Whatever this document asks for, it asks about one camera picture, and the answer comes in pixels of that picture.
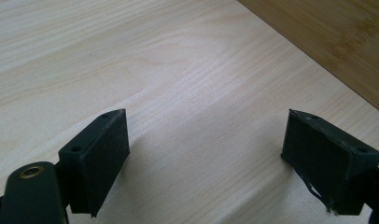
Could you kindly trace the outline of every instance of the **wood grain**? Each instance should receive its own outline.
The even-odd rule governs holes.
[[[238,2],[0,2],[0,195],[117,108],[132,153],[70,223],[368,220],[328,214],[280,153],[289,108],[377,149],[379,111]]]
[[[379,109],[379,1],[239,0]]]

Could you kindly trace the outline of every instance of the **darker wooden surface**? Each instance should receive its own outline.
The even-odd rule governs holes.
[[[239,0],[379,109],[379,0]]]

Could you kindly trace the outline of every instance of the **hole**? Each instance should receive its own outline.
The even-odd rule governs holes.
[[[44,171],[44,167],[42,166],[31,166],[21,172],[20,178],[22,179],[32,178],[36,175],[41,174],[43,171]]]
[[[72,152],[79,152],[80,150],[82,150],[82,147],[73,147],[73,148],[71,148]]]
[[[356,149],[357,149],[359,152],[362,152],[362,153],[367,153],[367,152],[368,152],[368,150],[365,149],[364,147],[357,147]]]

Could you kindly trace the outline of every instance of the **brass insert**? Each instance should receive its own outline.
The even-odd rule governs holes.
[[[44,171],[44,167],[42,166],[31,166],[21,172],[20,178],[22,179],[32,178],[34,176],[41,174],[43,171]]]

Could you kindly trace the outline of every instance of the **bamboo surface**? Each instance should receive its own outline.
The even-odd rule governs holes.
[[[379,0],[239,0],[379,109]]]
[[[289,108],[378,150],[379,110],[240,3],[0,2],[0,196],[118,108],[131,155],[70,223],[368,221],[327,213],[280,153]]]

